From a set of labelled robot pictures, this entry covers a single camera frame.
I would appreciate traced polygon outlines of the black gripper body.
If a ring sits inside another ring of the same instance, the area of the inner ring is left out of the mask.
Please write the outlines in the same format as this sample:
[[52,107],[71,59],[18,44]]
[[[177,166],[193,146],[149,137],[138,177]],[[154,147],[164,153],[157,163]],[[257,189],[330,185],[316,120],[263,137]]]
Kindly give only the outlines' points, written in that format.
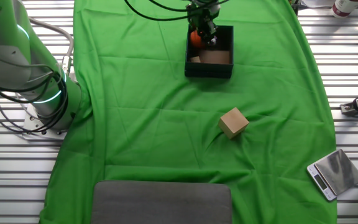
[[191,2],[186,6],[188,22],[193,29],[214,29],[213,20],[219,16],[221,6],[216,2]]

